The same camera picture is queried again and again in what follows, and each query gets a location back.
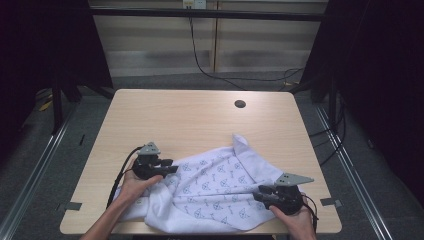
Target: electrical outlet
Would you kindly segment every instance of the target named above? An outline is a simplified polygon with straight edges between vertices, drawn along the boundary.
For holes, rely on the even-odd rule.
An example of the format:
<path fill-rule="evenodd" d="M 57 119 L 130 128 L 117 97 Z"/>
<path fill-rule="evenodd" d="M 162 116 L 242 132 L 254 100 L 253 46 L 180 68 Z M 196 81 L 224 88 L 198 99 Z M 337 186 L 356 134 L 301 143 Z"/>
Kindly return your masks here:
<path fill-rule="evenodd" d="M 194 9 L 194 0 L 183 0 L 184 9 Z"/>
<path fill-rule="evenodd" d="M 194 0 L 195 9 L 206 9 L 206 0 Z"/>

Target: black cable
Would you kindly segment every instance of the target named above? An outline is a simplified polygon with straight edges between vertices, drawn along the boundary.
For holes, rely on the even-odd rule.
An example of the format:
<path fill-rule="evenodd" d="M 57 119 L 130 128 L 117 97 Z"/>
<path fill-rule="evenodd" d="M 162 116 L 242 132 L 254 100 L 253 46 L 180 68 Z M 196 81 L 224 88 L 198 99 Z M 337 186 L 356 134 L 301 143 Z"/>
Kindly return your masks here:
<path fill-rule="evenodd" d="M 303 203 L 303 206 L 305 206 L 309 210 L 309 212 L 311 212 L 312 226 L 314 227 L 314 231 L 316 233 L 317 232 L 317 226 L 318 226 L 318 220 L 319 220 L 317 205 L 315 204 L 314 200 L 312 200 L 312 198 L 310 198 L 306 195 L 303 195 L 303 196 L 305 196 L 307 199 L 309 199 L 314 204 L 315 212 L 312 210 L 312 208 L 308 204 Z"/>
<path fill-rule="evenodd" d="M 112 190 L 110 191 L 109 199 L 108 199 L 108 201 L 107 201 L 106 208 L 108 208 L 108 207 L 109 207 L 109 205 L 112 203 L 112 201 L 113 201 L 113 196 L 115 196 L 116 189 L 118 188 L 118 185 L 119 185 L 119 182 L 120 182 L 120 181 L 121 181 L 121 179 L 122 179 L 122 176 L 124 176 L 124 174 L 125 174 L 127 171 L 132 170 L 132 169 L 128 169 L 128 170 L 124 171 L 125 166 L 127 165 L 127 163 L 128 163 L 128 161 L 130 160 L 131 156 L 132 156 L 135 152 L 137 152 L 138 150 L 140 150 L 141 148 L 142 148 L 142 147 L 137 147 L 137 148 L 135 148 L 134 150 L 132 150 L 132 151 L 131 151 L 131 153 L 128 155 L 127 159 L 125 159 L 125 162 L 124 162 L 124 164 L 122 165 L 121 171 L 119 172 L 118 176 L 116 177 L 116 179 L 115 179 L 115 183 L 113 184 Z"/>
<path fill-rule="evenodd" d="M 284 71 L 284 76 L 283 76 L 284 84 L 280 89 L 277 90 L 277 92 L 280 92 L 281 90 L 283 90 L 287 86 L 287 79 L 289 77 L 293 76 L 294 74 L 298 73 L 299 71 L 301 71 L 303 69 L 304 68 L 291 68 L 291 69 L 287 69 L 286 71 Z M 293 74 L 291 74 L 290 76 L 286 77 L 287 72 L 290 72 L 290 71 L 295 71 L 295 72 Z"/>
<path fill-rule="evenodd" d="M 330 160 L 334 156 L 334 154 L 336 154 L 339 151 L 339 148 L 343 145 L 343 141 L 344 141 L 345 137 L 346 137 L 346 117 L 343 117 L 343 136 L 342 136 L 342 139 L 340 140 L 336 149 L 334 149 L 334 151 L 330 154 L 330 156 L 328 156 L 324 161 L 319 163 L 320 166 L 323 166 L 325 163 L 327 163 L 328 160 Z"/>
<path fill-rule="evenodd" d="M 314 84 L 321 81 L 321 77 L 325 76 L 325 74 L 328 71 L 328 70 L 325 71 L 328 65 L 329 65 L 328 62 L 324 63 L 320 67 L 320 69 L 318 70 L 318 73 L 315 76 L 311 77 L 311 79 L 309 79 L 307 82 L 304 82 L 304 83 L 301 82 L 299 85 L 290 89 L 288 92 L 295 95 L 298 92 L 302 92 L 302 91 L 306 91 L 306 90 L 310 89 Z"/>
<path fill-rule="evenodd" d="M 318 143 L 317 145 L 314 145 L 314 146 L 312 146 L 312 147 L 313 147 L 313 148 L 317 148 L 317 147 L 319 147 L 319 146 L 322 146 L 322 145 L 324 145 L 324 144 L 328 143 L 329 141 L 330 141 L 330 138 L 327 138 L 327 140 L 323 141 L 322 143 Z"/>
<path fill-rule="evenodd" d="M 345 104 L 342 104 L 342 100 L 339 100 L 340 101 L 340 109 L 339 109 L 339 113 L 338 113 L 338 117 L 337 117 L 337 122 L 336 122 L 336 126 L 338 126 L 339 124 L 340 124 L 340 122 L 343 120 L 343 118 L 344 118 L 344 109 L 345 109 Z M 328 131 L 330 131 L 331 129 L 329 129 L 329 128 L 326 128 L 326 129 L 324 129 L 324 130 L 322 130 L 322 131 L 319 131 L 319 132 L 316 132 L 316 133 L 312 133 L 312 134 L 309 134 L 309 137 L 315 137 L 315 136 L 318 136 L 318 135 L 321 135 L 321 134 L 323 134 L 323 133 L 326 133 L 326 132 L 328 132 Z"/>
<path fill-rule="evenodd" d="M 190 33 L 191 33 L 191 40 L 192 40 L 192 44 L 193 44 L 193 52 L 194 52 L 194 58 L 196 60 L 196 64 L 197 67 L 199 68 L 200 72 L 202 72 L 204 75 L 210 77 L 210 78 L 214 78 L 214 79 L 218 79 L 218 80 L 222 80 L 225 81 L 241 90 L 247 91 L 247 89 L 238 86 L 237 84 L 231 82 L 230 80 L 245 80 L 245 81 L 262 81 L 262 82 L 276 82 L 276 81 L 281 81 L 281 80 L 285 80 L 287 78 L 290 78 L 291 76 L 295 75 L 296 73 L 298 73 L 299 71 L 303 70 L 303 68 L 296 68 L 296 69 L 288 69 L 286 71 L 284 71 L 284 76 L 280 77 L 280 78 L 275 78 L 275 79 L 256 79 L 256 78 L 241 78 L 241 77 L 217 77 L 217 76 L 213 76 L 211 74 L 206 73 L 202 67 L 199 64 L 199 60 L 197 58 L 197 51 L 196 51 L 196 44 L 194 41 L 194 28 L 193 28 L 193 19 L 189 18 L 189 22 L 190 22 Z M 295 71 L 292 74 L 286 76 L 288 71 Z"/>

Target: table surface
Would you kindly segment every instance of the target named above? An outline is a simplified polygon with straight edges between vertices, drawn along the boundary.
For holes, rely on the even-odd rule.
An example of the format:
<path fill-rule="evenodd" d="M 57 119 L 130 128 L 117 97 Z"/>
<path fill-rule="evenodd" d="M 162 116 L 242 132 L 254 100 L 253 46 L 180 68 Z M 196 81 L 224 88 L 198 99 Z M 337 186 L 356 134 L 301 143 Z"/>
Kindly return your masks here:
<path fill-rule="evenodd" d="M 236 107 L 237 100 L 246 106 Z M 116 92 L 71 199 L 82 203 L 81 209 L 67 210 L 60 230 L 82 234 L 100 217 L 114 180 L 134 148 L 154 141 L 160 158 L 178 160 L 231 146 L 233 133 L 244 136 L 274 166 L 314 178 L 301 188 L 317 204 L 317 232 L 341 230 L 335 207 L 320 203 L 330 193 L 292 94 L 140 89 Z M 113 232 L 163 234 L 142 219 L 119 223 Z M 284 234 L 287 229 L 273 219 L 245 233 Z"/>

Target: metal rail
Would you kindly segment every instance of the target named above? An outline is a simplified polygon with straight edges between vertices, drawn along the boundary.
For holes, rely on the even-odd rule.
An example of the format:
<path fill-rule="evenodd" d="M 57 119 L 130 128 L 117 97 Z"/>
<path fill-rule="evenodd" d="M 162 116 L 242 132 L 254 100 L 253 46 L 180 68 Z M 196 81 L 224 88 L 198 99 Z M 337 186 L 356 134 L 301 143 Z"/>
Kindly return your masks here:
<path fill-rule="evenodd" d="M 84 14 L 102 16 L 139 16 L 139 17 L 189 17 L 225 18 L 321 22 L 329 16 L 320 13 L 252 12 L 230 10 L 174 9 L 174 8 L 128 8 L 128 7 L 90 7 L 90 8 L 22 8 L 21 11 L 39 14 Z"/>
<path fill-rule="evenodd" d="M 317 107 L 317 113 L 324 128 L 330 129 L 330 124 L 328 123 L 329 119 L 325 110 L 322 107 Z M 368 191 L 365 188 L 361 177 L 356 171 L 349 155 L 347 154 L 346 149 L 341 143 L 340 138 L 336 134 L 333 134 L 333 131 L 328 131 L 328 137 L 330 138 L 330 141 L 335 150 L 337 150 L 337 147 L 340 145 L 337 150 L 340 163 L 342 164 L 342 167 L 345 170 L 346 175 L 356 195 L 358 196 L 358 199 L 361 202 L 365 214 L 367 215 L 368 220 L 370 221 L 378 239 L 392 240 L 393 238 L 388 227 L 386 226 L 386 223 L 384 222 L 384 219 L 378 211 L 377 206 L 374 204 L 371 196 L 368 194 Z"/>
<path fill-rule="evenodd" d="M 22 217 L 25 214 L 25 211 L 27 210 L 36 190 L 39 186 L 42 177 L 44 176 L 44 173 L 46 172 L 54 153 L 56 152 L 57 147 L 59 146 L 59 143 L 61 142 L 66 129 L 68 127 L 69 120 L 72 118 L 75 110 L 77 108 L 77 105 L 75 104 L 74 107 L 71 109 L 68 117 L 65 119 L 65 121 L 62 124 L 62 127 L 59 128 L 56 134 L 52 135 L 50 137 L 50 140 L 44 149 L 43 154 L 41 155 L 40 159 L 38 160 L 37 165 L 35 166 L 34 170 L 32 171 L 30 177 L 28 178 L 27 182 L 25 183 L 25 186 L 19 193 L 18 198 L 16 199 L 15 203 L 7 213 L 6 217 L 4 218 L 2 224 L 0 225 L 0 239 L 1 240 L 10 240 L 12 239 L 13 235 L 15 234 L 15 231 L 22 219 Z"/>

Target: white towel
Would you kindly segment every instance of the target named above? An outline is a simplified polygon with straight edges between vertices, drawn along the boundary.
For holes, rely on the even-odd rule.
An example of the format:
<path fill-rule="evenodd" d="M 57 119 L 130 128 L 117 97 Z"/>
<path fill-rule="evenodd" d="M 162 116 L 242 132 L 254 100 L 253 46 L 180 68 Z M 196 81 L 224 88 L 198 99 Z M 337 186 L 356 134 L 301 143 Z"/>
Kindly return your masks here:
<path fill-rule="evenodd" d="M 252 192 L 283 174 L 252 150 L 240 135 L 221 147 L 179 161 L 178 171 L 150 187 L 121 220 L 144 218 L 167 233 L 226 233 L 250 230 L 274 215 Z"/>

